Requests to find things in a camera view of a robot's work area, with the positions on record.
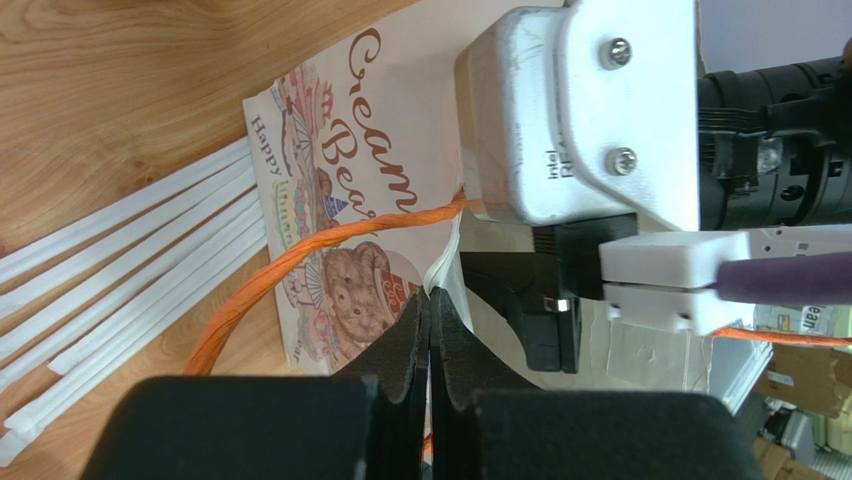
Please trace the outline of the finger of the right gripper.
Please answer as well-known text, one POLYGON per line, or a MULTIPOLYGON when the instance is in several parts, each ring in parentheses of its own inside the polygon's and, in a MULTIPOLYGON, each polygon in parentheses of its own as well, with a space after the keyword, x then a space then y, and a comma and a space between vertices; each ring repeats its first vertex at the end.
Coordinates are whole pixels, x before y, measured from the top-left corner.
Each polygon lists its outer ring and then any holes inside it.
POLYGON ((563 282, 554 256, 533 252, 463 252, 466 287, 502 316, 536 372, 580 368, 580 298, 563 282))

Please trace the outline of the white paper takeout bag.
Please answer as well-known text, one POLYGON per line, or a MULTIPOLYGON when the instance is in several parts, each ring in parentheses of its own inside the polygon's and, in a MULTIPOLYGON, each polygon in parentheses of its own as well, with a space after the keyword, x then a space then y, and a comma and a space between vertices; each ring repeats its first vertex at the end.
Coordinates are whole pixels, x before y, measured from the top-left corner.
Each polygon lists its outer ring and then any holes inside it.
POLYGON ((268 292, 290 364, 329 373, 391 327, 414 290, 468 289, 461 253, 532 251, 529 226, 469 208, 455 64, 509 11, 564 4, 425 1, 247 99, 272 262, 213 317, 186 373, 210 373, 268 292))

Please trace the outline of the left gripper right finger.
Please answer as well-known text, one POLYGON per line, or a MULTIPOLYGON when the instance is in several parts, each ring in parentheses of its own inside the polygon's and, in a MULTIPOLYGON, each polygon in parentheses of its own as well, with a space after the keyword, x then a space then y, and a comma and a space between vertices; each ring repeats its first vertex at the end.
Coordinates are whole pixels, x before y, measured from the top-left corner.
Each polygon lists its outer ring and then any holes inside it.
POLYGON ((479 399, 536 391, 463 323, 449 292, 429 296, 429 355, 433 468, 436 479, 508 479, 514 468, 500 460, 501 433, 480 419, 479 399))

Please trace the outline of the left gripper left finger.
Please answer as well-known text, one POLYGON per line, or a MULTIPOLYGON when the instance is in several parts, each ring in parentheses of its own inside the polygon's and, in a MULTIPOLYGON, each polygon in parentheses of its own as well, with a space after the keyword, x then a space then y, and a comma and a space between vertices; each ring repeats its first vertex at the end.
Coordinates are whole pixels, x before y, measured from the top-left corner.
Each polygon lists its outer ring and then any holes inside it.
POLYGON ((360 380, 369 409, 356 479, 419 479, 427 403, 428 296, 418 288, 395 323, 335 380, 360 380))

